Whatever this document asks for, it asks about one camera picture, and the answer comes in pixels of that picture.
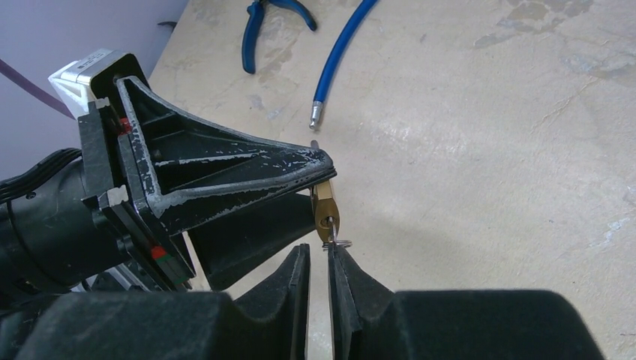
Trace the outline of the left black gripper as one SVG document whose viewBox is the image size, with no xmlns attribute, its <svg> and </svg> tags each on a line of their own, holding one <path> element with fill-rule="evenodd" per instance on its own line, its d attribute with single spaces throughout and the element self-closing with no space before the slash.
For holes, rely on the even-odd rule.
<svg viewBox="0 0 636 360">
<path fill-rule="evenodd" d="M 109 237 L 82 255 L 88 277 L 187 291 L 190 230 L 209 287 L 222 291 L 315 230 L 310 197 L 296 192 L 335 177 L 325 151 L 179 109 L 150 89 L 128 52 L 79 60 L 76 85 L 85 204 Z"/>
</svg>

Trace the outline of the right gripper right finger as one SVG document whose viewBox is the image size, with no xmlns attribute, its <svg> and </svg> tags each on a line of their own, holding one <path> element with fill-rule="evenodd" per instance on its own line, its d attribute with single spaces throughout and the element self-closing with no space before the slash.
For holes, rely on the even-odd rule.
<svg viewBox="0 0 636 360">
<path fill-rule="evenodd" d="M 328 246 L 336 359 L 601 359 L 576 309 L 536 289 L 393 292 Z"/>
</svg>

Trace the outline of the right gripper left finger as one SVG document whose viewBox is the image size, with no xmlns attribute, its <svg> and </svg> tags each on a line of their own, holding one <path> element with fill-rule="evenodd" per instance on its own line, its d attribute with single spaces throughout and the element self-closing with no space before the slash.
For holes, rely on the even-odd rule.
<svg viewBox="0 0 636 360">
<path fill-rule="evenodd" d="M 310 248 L 237 299 L 225 292 L 87 292 L 56 300 L 18 359 L 303 359 Z"/>
</svg>

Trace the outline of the small silver key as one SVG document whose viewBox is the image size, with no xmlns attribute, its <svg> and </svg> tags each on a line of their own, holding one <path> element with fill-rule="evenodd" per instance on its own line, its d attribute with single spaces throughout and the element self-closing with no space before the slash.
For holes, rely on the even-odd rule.
<svg viewBox="0 0 636 360">
<path fill-rule="evenodd" d="M 353 245 L 353 242 L 350 240 L 338 240 L 338 230 L 333 217 L 327 218 L 327 224 L 329 228 L 328 241 L 322 244 L 323 250 L 326 251 L 329 245 L 340 246 L 343 248 L 349 248 Z"/>
</svg>

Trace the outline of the brass padlock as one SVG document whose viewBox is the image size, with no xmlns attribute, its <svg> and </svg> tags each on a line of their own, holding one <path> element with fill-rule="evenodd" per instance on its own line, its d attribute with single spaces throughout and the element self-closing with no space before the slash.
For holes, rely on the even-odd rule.
<svg viewBox="0 0 636 360">
<path fill-rule="evenodd" d="M 310 200 L 313 209 L 316 233 L 323 243 L 328 241 L 329 225 L 327 218 L 333 217 L 337 230 L 340 229 L 340 213 L 335 199 L 335 192 L 331 180 L 325 180 L 310 189 Z"/>
</svg>

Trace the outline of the blue cable lock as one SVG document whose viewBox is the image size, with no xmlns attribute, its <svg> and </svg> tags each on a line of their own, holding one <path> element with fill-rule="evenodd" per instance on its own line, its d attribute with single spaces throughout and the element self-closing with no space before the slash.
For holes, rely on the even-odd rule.
<svg viewBox="0 0 636 360">
<path fill-rule="evenodd" d="M 338 70 L 338 66 L 341 63 L 342 58 L 344 57 L 344 53 L 346 52 L 350 41 L 353 39 L 359 26 L 363 23 L 366 16 L 371 12 L 377 2 L 377 0 L 361 1 L 350 18 L 347 20 L 336 41 L 334 42 L 334 45 L 331 48 L 331 51 L 323 66 L 313 96 L 309 124 L 309 128 L 312 131 L 317 131 L 320 126 L 324 105 L 327 101 L 327 97 L 335 78 L 335 74 Z"/>
</svg>

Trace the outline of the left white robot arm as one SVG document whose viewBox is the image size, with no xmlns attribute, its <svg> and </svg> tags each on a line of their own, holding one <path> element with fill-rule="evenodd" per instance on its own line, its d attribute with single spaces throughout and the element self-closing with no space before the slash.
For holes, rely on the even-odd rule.
<svg viewBox="0 0 636 360">
<path fill-rule="evenodd" d="M 81 146 L 1 183 L 2 309 L 104 272 L 183 291 L 196 263 L 225 290 L 315 229 L 305 190 L 335 177 L 326 152 L 179 109 L 129 52 L 99 49 L 50 82 Z"/>
</svg>

